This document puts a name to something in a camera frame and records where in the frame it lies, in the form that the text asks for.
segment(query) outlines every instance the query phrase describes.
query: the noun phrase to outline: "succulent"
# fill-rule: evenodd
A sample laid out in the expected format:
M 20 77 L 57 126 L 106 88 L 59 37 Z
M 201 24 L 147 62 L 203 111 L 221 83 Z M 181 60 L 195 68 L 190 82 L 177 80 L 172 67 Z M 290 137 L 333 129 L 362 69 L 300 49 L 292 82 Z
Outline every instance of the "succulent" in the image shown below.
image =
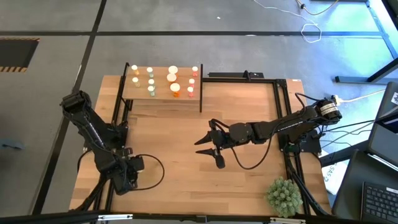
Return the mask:
M 279 217 L 291 217 L 300 211 L 303 204 L 299 187 L 291 180 L 279 177 L 269 187 L 265 199 L 268 200 Z

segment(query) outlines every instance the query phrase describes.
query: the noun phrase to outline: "small cup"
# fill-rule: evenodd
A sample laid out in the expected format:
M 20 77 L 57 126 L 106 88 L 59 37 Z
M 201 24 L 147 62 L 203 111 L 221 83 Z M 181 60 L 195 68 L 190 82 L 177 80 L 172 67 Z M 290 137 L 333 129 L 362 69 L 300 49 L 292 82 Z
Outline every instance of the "small cup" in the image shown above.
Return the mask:
M 135 86 L 136 86 L 137 88 L 141 86 L 141 84 L 139 83 L 137 77 L 132 78 L 132 82 L 135 84 Z
M 180 91 L 180 85 L 178 83 L 173 83 L 170 85 L 170 89 L 173 91 L 173 96 L 174 97 L 179 97 L 180 93 L 178 91 Z
M 172 66 L 169 67 L 169 73 L 175 74 L 176 76 L 178 76 L 177 72 L 178 72 L 177 66 L 172 65 Z
M 198 67 L 196 67 L 196 66 L 192 67 L 192 76 L 193 77 L 198 76 Z
M 188 96 L 189 97 L 193 97 L 193 87 L 192 86 L 190 86 L 190 87 L 188 87 Z
M 155 96 L 155 88 L 153 86 L 148 86 L 148 91 L 150 96 Z
M 148 85 L 153 86 L 155 88 L 155 80 L 153 79 L 148 80 Z
M 133 66 L 131 67 L 131 69 L 132 69 L 132 71 L 134 72 L 135 75 L 139 75 L 137 65 L 133 65 Z
M 189 79 L 189 86 L 193 88 L 193 87 L 195 87 L 194 84 L 195 84 L 195 80 L 193 78 L 190 78 Z
M 169 81 L 170 85 L 175 83 L 175 81 L 177 80 L 177 76 L 174 73 L 170 73 L 166 76 L 167 81 Z
M 147 72 L 149 74 L 149 78 L 153 78 L 154 77 L 154 69 L 151 67 L 147 68 Z

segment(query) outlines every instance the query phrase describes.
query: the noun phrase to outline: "wooden table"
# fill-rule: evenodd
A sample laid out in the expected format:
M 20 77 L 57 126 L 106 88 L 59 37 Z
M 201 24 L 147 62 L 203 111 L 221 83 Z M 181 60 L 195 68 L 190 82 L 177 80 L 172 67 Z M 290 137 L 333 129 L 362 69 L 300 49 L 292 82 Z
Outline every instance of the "wooden table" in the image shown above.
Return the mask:
M 119 77 L 105 76 L 95 111 L 110 122 L 118 91 Z M 302 107 L 294 97 L 303 93 L 300 80 L 287 80 L 292 111 Z M 226 124 L 277 119 L 272 85 L 253 83 L 203 83 L 203 111 L 191 101 L 134 100 L 129 114 L 127 147 L 135 154 L 158 157 L 165 166 L 164 181 L 154 189 L 129 192 L 113 197 L 112 211 L 131 213 L 275 215 L 264 193 L 279 176 L 285 177 L 283 155 L 277 136 L 265 161 L 256 169 L 240 168 L 230 150 L 224 150 L 224 169 L 218 169 L 210 156 L 195 154 L 211 144 L 194 146 L 209 130 L 208 120 Z M 257 163 L 267 144 L 236 147 L 245 166 Z M 311 154 L 301 154 L 305 183 L 317 202 L 330 213 L 319 161 Z M 146 169 L 139 174 L 138 187 L 148 187 L 161 176 L 160 165 L 144 158 Z M 83 158 L 70 208 L 79 206 L 97 184 L 99 173 L 93 154 Z M 107 188 L 101 201 L 104 208 Z

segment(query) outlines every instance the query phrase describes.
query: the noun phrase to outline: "wooden shelf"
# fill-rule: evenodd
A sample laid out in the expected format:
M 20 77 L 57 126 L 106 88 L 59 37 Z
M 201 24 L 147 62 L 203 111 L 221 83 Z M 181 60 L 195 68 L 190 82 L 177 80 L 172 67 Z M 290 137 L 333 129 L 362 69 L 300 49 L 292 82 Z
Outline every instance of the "wooden shelf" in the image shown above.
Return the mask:
M 149 75 L 147 67 L 138 67 L 139 75 L 135 75 L 131 67 L 127 70 L 126 83 L 123 90 L 123 98 L 127 100 L 200 100 L 200 67 L 198 69 L 198 76 L 192 76 L 192 68 L 178 68 L 178 78 L 176 83 L 180 84 L 180 96 L 174 97 L 170 90 L 169 81 L 166 76 L 169 74 L 168 67 L 152 67 L 154 69 L 155 80 L 155 96 L 150 96 L 148 91 Z M 137 77 L 141 87 L 137 88 L 132 82 L 132 78 Z M 189 79 L 195 79 L 195 87 L 193 89 L 193 97 L 188 96 Z

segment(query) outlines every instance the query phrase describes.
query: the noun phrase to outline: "gray floor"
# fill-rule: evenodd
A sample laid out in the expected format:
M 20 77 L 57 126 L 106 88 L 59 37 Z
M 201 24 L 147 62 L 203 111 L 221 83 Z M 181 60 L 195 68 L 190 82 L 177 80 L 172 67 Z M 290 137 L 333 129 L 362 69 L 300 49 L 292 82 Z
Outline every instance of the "gray floor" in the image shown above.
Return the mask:
M 300 13 L 293 0 L 259 1 Z M 309 0 L 305 3 L 312 11 L 329 5 Z M 376 0 L 372 5 L 380 8 Z M 1 1 L 0 30 L 91 30 L 99 6 L 100 0 L 35 0 L 24 4 Z M 325 31 L 377 31 L 363 3 L 338 3 L 320 16 L 301 14 L 319 23 Z M 304 23 L 290 14 L 263 9 L 252 0 L 113 0 L 106 5 L 99 29 L 299 31 Z M 397 35 L 391 23 L 387 30 L 390 36 Z M 20 140 L 27 146 L 25 151 L 0 152 L 0 217 L 29 213 L 62 116 L 58 104 L 72 89 L 87 40 L 42 37 L 26 73 L 0 73 L 0 136 Z M 97 37 L 81 89 L 95 102 L 102 77 L 121 75 L 125 62 L 182 67 L 203 63 L 204 74 L 261 71 L 267 78 L 303 80 L 310 96 L 339 95 L 347 100 L 384 86 L 336 84 L 334 76 L 367 77 L 391 60 L 379 37 L 323 37 L 316 44 L 308 44 L 301 37 Z M 339 125 L 373 119 L 381 96 L 340 106 L 344 118 Z M 69 127 L 44 207 L 46 213 L 68 209 L 83 144 L 83 138 L 76 132 L 74 126 Z M 341 142 L 354 144 L 367 135 L 346 137 Z M 325 139 L 338 136 L 331 134 Z M 334 144 L 324 150 L 333 152 L 344 147 Z

